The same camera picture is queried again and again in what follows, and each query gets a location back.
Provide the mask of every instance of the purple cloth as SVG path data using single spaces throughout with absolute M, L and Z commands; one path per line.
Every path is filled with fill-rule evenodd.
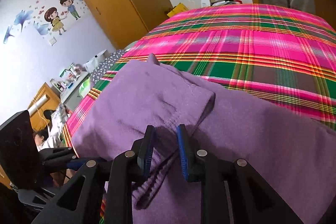
M 150 55 L 118 72 L 72 138 L 81 157 L 109 160 L 156 127 L 151 176 L 133 191 L 135 224 L 200 222 L 200 185 L 184 181 L 178 157 L 181 123 L 218 158 L 248 160 L 305 224 L 317 223 L 336 195 L 335 131 Z

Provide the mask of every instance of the blue flower sticker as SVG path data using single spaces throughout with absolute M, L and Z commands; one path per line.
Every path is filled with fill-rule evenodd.
M 32 18 L 32 13 L 33 11 L 30 10 L 28 12 L 26 11 L 21 11 L 16 15 L 16 18 L 14 20 L 14 25 L 21 25 L 21 32 L 22 32 L 22 28 L 23 28 L 23 24 L 25 23 L 25 21 L 29 20 Z
M 34 22 L 35 29 L 39 32 L 40 35 L 48 34 L 48 24 L 39 25 L 39 23 Z
M 11 29 L 12 29 L 13 25 L 9 25 L 5 34 L 5 37 L 3 39 L 3 43 L 7 44 L 8 38 L 9 37 L 14 37 L 13 35 L 11 35 Z

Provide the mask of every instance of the blue gripper pad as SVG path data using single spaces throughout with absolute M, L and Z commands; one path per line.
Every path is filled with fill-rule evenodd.
M 138 165 L 142 171 L 144 179 L 149 177 L 151 171 L 153 150 L 155 142 L 155 128 L 148 125 L 138 154 Z
M 188 157 L 185 151 L 185 145 L 188 145 L 188 138 L 187 131 L 184 124 L 180 124 L 176 130 L 178 146 L 180 150 L 180 158 L 181 158 L 181 167 L 183 177 L 186 181 L 188 181 L 189 173 L 188 173 Z

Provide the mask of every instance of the yellow box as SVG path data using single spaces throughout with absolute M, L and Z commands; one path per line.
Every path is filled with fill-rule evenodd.
M 184 11 L 188 11 L 188 10 L 189 9 L 186 6 L 184 6 L 184 4 L 179 3 L 167 15 L 171 18 L 171 17 L 173 17 L 174 15 L 176 15 L 178 13 L 181 13 L 181 12 L 184 12 Z

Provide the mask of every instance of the plaid bedspread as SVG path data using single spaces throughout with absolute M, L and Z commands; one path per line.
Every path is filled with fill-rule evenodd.
M 336 38 L 323 19 L 271 5 L 180 13 L 152 30 L 94 86 L 74 111 L 66 145 L 115 74 L 152 52 L 160 62 L 286 107 L 335 129 Z

